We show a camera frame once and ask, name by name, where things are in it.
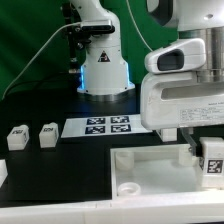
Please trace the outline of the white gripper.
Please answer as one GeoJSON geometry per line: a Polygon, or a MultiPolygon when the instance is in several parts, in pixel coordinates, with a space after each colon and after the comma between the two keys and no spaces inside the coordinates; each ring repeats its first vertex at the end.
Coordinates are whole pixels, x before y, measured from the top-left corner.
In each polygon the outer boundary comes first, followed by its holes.
{"type": "Polygon", "coordinates": [[[181,128],[189,152],[202,156],[192,128],[224,124],[224,82],[199,83],[194,72],[153,75],[141,84],[140,115],[148,130],[181,128]]]}

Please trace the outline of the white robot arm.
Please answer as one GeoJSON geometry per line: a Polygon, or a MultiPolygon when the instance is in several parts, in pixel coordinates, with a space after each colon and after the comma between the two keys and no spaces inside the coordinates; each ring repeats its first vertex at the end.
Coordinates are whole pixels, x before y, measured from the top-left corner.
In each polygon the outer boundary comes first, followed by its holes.
{"type": "MultiPolygon", "coordinates": [[[[70,0],[90,36],[80,93],[112,98],[134,88],[121,55],[120,22],[99,0],[70,0]]],[[[191,151],[193,127],[224,124],[224,0],[146,0],[150,17],[178,39],[145,56],[142,125],[159,134],[179,129],[191,151]]]]}

